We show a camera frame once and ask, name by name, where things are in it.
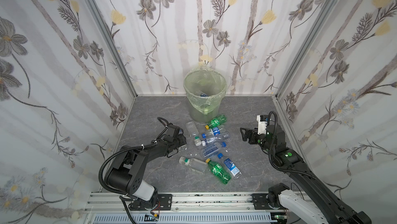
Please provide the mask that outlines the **blue label bottle front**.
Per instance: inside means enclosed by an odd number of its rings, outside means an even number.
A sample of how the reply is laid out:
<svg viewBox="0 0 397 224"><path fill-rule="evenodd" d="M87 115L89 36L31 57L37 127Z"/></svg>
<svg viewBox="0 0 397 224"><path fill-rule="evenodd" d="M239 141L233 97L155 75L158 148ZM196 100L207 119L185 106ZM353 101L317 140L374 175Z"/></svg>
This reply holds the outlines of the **blue label bottle front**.
<svg viewBox="0 0 397 224"><path fill-rule="evenodd" d="M241 171L238 169L238 167L234 164L234 162L230 158L224 156L222 153L219 153L217 157L222 162L222 164L227 168L227 170L233 176L233 178L238 179L242 176Z"/></svg>

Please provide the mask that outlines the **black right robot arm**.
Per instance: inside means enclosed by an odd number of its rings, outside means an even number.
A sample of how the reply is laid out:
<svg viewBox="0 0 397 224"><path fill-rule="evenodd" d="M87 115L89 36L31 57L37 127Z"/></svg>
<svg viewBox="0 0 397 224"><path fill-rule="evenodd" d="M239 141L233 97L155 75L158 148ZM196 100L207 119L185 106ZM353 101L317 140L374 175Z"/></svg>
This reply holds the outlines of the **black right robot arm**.
<svg viewBox="0 0 397 224"><path fill-rule="evenodd" d="M268 190L267 203L273 209L285 208L307 224L370 224L370 217L357 212L337 197L310 170L304 159L285 141L285 132L278 126L274 111L257 117L255 129L240 128L242 140L259 145L267 154L270 165L288 175L302 189L312 204L294 194L285 184L277 184Z"/></svg>

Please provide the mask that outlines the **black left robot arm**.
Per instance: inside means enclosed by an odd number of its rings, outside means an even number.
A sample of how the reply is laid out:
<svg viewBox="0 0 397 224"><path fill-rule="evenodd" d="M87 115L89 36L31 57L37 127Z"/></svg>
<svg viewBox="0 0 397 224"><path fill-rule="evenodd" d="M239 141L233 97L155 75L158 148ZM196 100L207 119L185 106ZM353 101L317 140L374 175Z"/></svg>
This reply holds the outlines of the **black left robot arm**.
<svg viewBox="0 0 397 224"><path fill-rule="evenodd" d="M103 189L119 194L123 202L141 201L141 206L154 209L159 205L158 191L143 180L149 162L176 155L187 144L184 130L158 117L164 130L147 145L123 146L107 158L98 172Z"/></svg>

